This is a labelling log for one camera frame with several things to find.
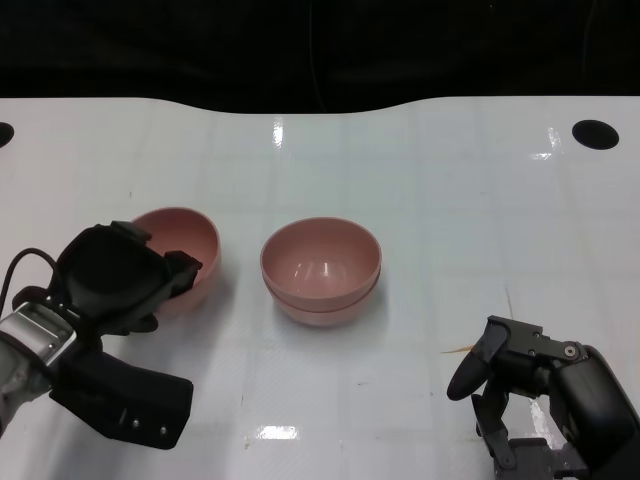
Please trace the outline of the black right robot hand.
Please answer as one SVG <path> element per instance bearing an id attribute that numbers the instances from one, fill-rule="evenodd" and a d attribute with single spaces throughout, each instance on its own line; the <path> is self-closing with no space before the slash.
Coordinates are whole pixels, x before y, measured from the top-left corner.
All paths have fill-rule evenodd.
<path id="1" fill-rule="evenodd" d="M 510 395 L 546 396 L 566 443 L 512 439 L 502 421 Z M 639 416 L 592 346 L 556 341 L 540 326 L 490 316 L 454 373 L 447 396 L 470 398 L 476 432 L 498 479 L 636 479 Z"/>

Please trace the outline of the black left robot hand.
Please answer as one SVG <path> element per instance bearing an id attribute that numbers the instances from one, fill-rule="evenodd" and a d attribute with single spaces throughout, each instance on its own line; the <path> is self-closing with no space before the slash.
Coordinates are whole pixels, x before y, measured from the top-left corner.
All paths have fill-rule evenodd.
<path id="1" fill-rule="evenodd" d="M 155 331 L 160 306 L 189 291 L 203 263 L 183 250 L 159 253 L 153 239 L 126 221 L 83 230 L 58 257 L 50 293 L 99 335 Z"/>

